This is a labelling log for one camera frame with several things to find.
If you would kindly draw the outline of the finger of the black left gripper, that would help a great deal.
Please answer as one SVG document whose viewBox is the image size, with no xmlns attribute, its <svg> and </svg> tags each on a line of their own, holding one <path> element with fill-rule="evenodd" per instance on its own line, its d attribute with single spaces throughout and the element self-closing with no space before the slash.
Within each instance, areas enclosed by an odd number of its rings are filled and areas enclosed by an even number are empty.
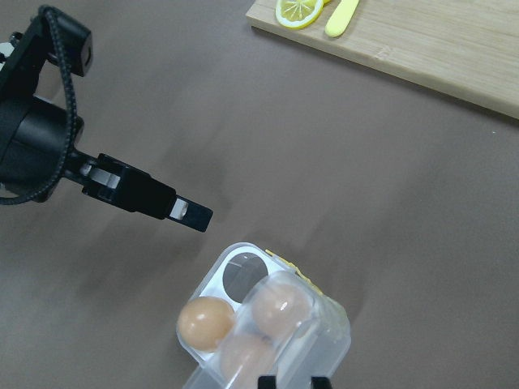
<svg viewBox="0 0 519 389">
<path fill-rule="evenodd" d="M 212 210 L 178 195 L 176 190 L 106 154 L 93 157 L 77 150 L 67 157 L 64 177 L 82 193 L 127 212 L 170 219 L 199 232 L 207 230 Z"/>
</svg>

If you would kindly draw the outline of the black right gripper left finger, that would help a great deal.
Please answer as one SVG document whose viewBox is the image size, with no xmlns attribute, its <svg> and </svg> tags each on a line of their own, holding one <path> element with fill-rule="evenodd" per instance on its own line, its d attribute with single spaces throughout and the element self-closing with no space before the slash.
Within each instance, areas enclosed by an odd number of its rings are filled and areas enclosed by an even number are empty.
<svg viewBox="0 0 519 389">
<path fill-rule="evenodd" d="M 260 376 L 258 389 L 277 389 L 277 378 L 273 375 Z"/>
</svg>

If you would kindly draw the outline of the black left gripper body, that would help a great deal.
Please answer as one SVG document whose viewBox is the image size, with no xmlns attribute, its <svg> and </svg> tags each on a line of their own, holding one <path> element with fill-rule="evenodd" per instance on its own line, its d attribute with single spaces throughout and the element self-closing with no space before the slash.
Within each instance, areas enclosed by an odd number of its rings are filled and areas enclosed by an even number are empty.
<svg viewBox="0 0 519 389">
<path fill-rule="evenodd" d="M 14 97 L 1 103 L 1 201 L 43 203 L 64 177 L 67 157 L 83 133 L 67 127 L 65 109 L 37 96 Z"/>
</svg>

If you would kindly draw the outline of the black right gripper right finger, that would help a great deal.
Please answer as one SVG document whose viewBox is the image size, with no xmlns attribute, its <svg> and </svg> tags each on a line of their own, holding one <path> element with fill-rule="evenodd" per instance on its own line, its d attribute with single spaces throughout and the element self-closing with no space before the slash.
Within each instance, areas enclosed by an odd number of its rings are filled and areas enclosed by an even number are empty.
<svg viewBox="0 0 519 389">
<path fill-rule="evenodd" d="M 332 389 L 330 378 L 323 376 L 312 376 L 311 389 Z"/>
</svg>

